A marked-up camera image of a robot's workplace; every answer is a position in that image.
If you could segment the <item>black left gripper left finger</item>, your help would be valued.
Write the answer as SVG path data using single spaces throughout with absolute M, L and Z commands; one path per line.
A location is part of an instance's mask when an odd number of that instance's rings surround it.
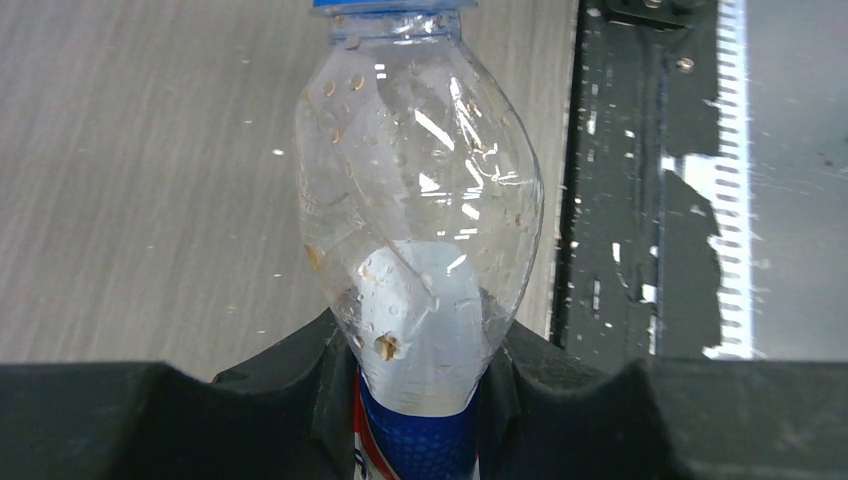
M 5 364 L 5 479 L 348 479 L 353 355 L 323 313 L 198 380 L 164 362 Z

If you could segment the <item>blue bottle cap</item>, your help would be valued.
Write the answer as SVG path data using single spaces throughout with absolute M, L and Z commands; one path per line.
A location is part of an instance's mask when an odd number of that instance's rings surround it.
M 319 16 L 440 12 L 471 9 L 477 0 L 314 0 L 312 12 Z

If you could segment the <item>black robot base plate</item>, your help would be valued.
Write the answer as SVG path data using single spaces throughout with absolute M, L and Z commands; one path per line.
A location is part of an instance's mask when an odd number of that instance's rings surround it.
M 664 160 L 718 153 L 718 5 L 584 1 L 550 339 L 595 368 L 722 341 L 715 209 Z

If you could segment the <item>clear bottle blue label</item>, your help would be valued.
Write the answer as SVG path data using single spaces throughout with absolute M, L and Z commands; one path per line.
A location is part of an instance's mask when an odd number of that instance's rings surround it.
M 539 162 L 462 10 L 321 16 L 295 110 L 300 231 L 357 362 L 365 479 L 481 477 L 480 382 L 539 245 Z

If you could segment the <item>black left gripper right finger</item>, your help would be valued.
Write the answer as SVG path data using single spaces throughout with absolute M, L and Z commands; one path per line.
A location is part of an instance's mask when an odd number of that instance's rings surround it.
M 847 367 L 635 360 L 613 374 L 514 324 L 481 384 L 486 479 L 843 479 Z

